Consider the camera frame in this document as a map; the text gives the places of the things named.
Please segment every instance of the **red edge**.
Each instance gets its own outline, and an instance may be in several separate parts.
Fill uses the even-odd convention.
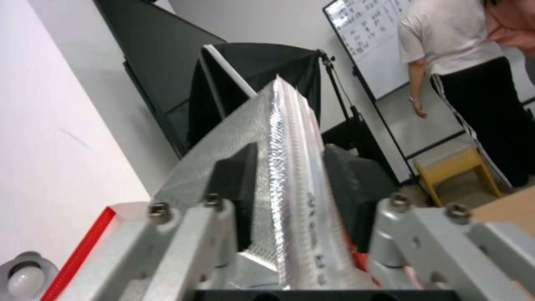
[[[91,226],[87,234],[84,236],[82,241],[78,244],[74,252],[71,254],[63,268],[59,271],[58,275],[52,281],[47,291],[41,297],[41,301],[53,301],[62,293],[62,291],[67,287],[69,282],[78,272],[78,269],[82,266],[83,262],[87,258],[87,255],[91,252],[97,241],[100,239],[100,236],[111,220],[115,216],[115,211],[110,207],[106,207],[104,211],[97,218],[95,223]]]

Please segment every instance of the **person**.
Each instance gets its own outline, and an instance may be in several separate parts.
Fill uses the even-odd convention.
[[[535,126],[524,111],[509,61],[487,40],[482,0],[412,0],[399,22],[401,59],[421,118],[426,74],[491,167],[511,187],[535,174]]]
[[[535,0],[485,0],[488,39],[518,47],[535,85]]]

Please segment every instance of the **silver foil bag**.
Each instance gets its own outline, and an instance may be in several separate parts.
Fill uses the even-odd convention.
[[[374,288],[343,238],[314,113],[281,78],[199,142],[152,201],[196,206],[214,163],[251,142],[258,145],[253,243],[243,256],[276,269],[283,289]]]

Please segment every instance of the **screw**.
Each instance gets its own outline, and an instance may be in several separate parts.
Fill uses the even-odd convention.
[[[392,206],[394,211],[403,213],[409,210],[410,200],[404,194],[394,193],[393,195],[390,196],[390,206]]]
[[[204,206],[214,208],[217,212],[223,211],[223,199],[217,193],[210,193],[206,196]]]
[[[448,204],[444,214],[446,214],[452,222],[459,225],[470,223],[470,218],[472,217],[472,212],[470,212],[470,209],[468,209],[467,206],[455,203]]]
[[[158,202],[149,208],[149,218],[157,224],[165,224],[171,219],[169,205],[164,202]]]

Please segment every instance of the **white stripe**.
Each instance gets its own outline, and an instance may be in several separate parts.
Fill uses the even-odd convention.
[[[470,126],[470,124],[468,124],[468,122],[466,122],[466,120],[464,120],[464,118],[461,116],[461,114],[459,114],[455,110],[455,108],[453,108],[453,106],[449,103],[448,99],[446,98],[446,92],[444,91],[444,86],[442,85],[442,81],[440,80],[440,76],[437,75],[437,74],[433,74],[432,78],[433,78],[433,81],[435,83],[435,87],[437,87],[438,94],[439,94],[440,98],[442,98],[442,100],[444,100],[444,103],[446,103],[446,105],[453,112],[453,114],[459,118],[459,120],[461,121],[461,126],[463,127],[465,132],[468,133],[468,135],[474,140],[474,142],[476,143],[476,146],[479,149],[479,151],[483,154],[483,156],[485,156],[487,161],[491,164],[492,169],[494,169],[494,171],[498,174],[498,176],[509,187],[512,187],[511,182],[509,181],[509,179],[507,179],[507,177],[502,173],[502,171],[498,168],[498,166],[494,163],[494,161],[492,161],[491,157],[487,154],[487,152],[485,151],[485,148],[483,147],[481,142],[477,139],[477,132]]]

